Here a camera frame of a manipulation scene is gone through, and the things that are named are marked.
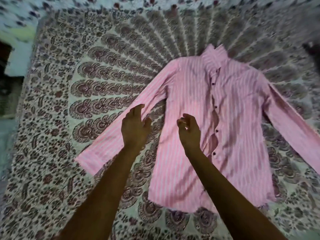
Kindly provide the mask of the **person's left forearm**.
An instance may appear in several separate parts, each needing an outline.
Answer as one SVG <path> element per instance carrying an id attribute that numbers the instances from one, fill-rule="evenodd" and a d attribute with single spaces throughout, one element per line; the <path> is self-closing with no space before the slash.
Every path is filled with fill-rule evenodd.
<path id="1" fill-rule="evenodd" d="M 142 148 L 124 146 L 55 240 L 108 240 L 131 167 Z"/>

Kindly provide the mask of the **floral mandala print bedsheet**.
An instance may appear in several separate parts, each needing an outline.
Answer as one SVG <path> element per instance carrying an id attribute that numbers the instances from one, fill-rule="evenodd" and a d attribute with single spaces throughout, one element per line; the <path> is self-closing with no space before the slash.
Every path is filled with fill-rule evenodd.
<path id="1" fill-rule="evenodd" d="M 23 82 L 0 240 L 55 240 L 123 147 L 126 109 L 171 61 L 223 45 L 266 77 L 320 135 L 320 0 L 173 0 L 159 7 L 60 9 L 40 22 Z M 232 240 L 217 211 L 149 200 L 166 99 L 131 167 L 108 240 Z M 258 209 L 289 240 L 320 240 L 320 173 L 261 122 L 275 199 Z"/>

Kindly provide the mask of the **person's right hand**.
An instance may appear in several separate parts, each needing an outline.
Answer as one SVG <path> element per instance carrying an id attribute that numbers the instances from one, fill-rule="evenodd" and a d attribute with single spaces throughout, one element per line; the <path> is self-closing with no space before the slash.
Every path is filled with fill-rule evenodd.
<path id="1" fill-rule="evenodd" d="M 185 151 L 200 150 L 201 132 L 195 119 L 195 128 L 192 130 L 182 130 L 178 127 L 178 134 Z"/>

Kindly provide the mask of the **dark object at bed edge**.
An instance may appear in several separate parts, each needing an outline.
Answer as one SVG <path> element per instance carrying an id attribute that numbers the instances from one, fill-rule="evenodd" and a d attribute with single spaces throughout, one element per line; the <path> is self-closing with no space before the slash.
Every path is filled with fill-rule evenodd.
<path id="1" fill-rule="evenodd" d="M 320 44 L 314 42 L 307 42 L 302 44 L 303 49 L 314 60 L 315 67 L 320 73 Z"/>

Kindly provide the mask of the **person's right forearm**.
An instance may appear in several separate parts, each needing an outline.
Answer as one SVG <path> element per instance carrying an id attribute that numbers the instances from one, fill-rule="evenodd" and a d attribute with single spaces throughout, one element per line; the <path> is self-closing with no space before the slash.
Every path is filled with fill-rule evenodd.
<path id="1" fill-rule="evenodd" d="M 199 147 L 183 145 L 183 148 L 233 240 L 288 240 L 219 172 Z"/>

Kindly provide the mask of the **person's left hand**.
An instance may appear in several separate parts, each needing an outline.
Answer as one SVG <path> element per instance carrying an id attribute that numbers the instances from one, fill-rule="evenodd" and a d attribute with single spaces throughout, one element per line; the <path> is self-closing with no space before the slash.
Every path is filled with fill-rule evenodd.
<path id="1" fill-rule="evenodd" d="M 127 126 L 127 114 L 122 120 L 121 133 L 125 148 L 132 148 L 135 151 L 140 152 L 146 145 L 150 132 L 151 129 L 129 129 Z"/>

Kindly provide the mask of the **pink striped button shirt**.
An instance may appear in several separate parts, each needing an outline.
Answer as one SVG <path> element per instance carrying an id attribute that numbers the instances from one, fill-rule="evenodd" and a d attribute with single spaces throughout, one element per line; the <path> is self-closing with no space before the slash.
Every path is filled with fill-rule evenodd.
<path id="1" fill-rule="evenodd" d="M 171 61 L 125 110 L 144 104 L 142 118 L 166 99 L 148 199 L 193 213 L 216 212 L 185 156 L 176 120 L 195 117 L 200 148 L 211 163 L 254 206 L 275 199 L 262 114 L 292 148 L 320 173 L 320 135 L 257 69 L 228 57 L 223 45 L 208 45 L 200 56 Z"/>

